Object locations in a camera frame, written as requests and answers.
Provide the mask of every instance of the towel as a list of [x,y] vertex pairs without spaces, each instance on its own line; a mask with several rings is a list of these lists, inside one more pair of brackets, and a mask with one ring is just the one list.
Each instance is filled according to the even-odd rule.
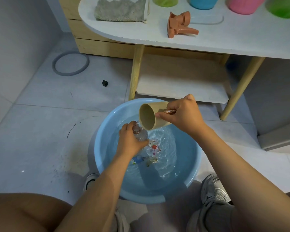
[[114,22],[144,22],[149,14],[149,0],[98,0],[95,18]]

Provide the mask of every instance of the cup opening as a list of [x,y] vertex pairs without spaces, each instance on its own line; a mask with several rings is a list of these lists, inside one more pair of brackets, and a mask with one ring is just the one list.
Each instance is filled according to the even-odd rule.
[[140,123],[146,130],[151,130],[155,125],[155,113],[150,105],[143,104],[139,111]]

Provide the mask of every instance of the white table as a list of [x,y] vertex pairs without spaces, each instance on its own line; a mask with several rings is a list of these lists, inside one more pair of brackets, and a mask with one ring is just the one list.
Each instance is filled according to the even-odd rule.
[[[81,0],[78,11],[85,25],[106,38],[136,44],[129,99],[134,98],[138,85],[145,45],[223,53],[222,63],[230,54],[253,56],[221,114],[222,120],[231,112],[266,57],[290,59],[290,19],[272,15],[264,5],[252,15],[239,15],[227,8],[225,0],[218,0],[211,10],[195,9],[187,0],[179,0],[176,6],[169,8],[150,1],[150,15],[144,24],[97,21],[94,18],[97,1]],[[190,24],[189,27],[199,30],[199,35],[176,35],[170,39],[166,31],[170,11],[176,15],[190,11],[192,16],[200,16],[201,20],[204,15],[223,16],[224,20],[215,25]]]

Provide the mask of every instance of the gray ring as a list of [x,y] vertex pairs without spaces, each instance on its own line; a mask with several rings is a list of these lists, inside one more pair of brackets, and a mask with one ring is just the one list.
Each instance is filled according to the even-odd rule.
[[81,54],[81,53],[78,52],[78,51],[70,50],[70,51],[64,52],[64,53],[62,53],[62,54],[59,54],[59,55],[58,55],[58,56],[53,60],[53,62],[52,62],[52,69],[53,69],[53,71],[54,71],[56,74],[58,74],[58,75],[60,75],[60,76],[74,76],[74,75],[76,75],[76,74],[78,74],[78,73],[81,73],[83,70],[85,70],[85,69],[88,67],[88,65],[89,65],[89,57],[88,57],[88,55],[86,55],[86,54],[81,54],[81,55],[83,55],[83,56],[86,57],[86,63],[85,63],[85,65],[84,65],[81,69],[79,69],[79,70],[77,70],[77,71],[75,71],[75,72],[69,72],[69,73],[63,73],[63,72],[58,71],[58,70],[56,69],[56,63],[57,63],[57,61],[58,61],[60,58],[62,58],[63,56],[66,56],[66,55],[68,55],[68,54]]

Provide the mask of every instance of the blue bottle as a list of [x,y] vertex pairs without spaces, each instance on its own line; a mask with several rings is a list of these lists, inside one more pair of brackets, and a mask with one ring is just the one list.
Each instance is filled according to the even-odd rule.
[[218,0],[190,0],[190,5],[200,10],[212,9]]

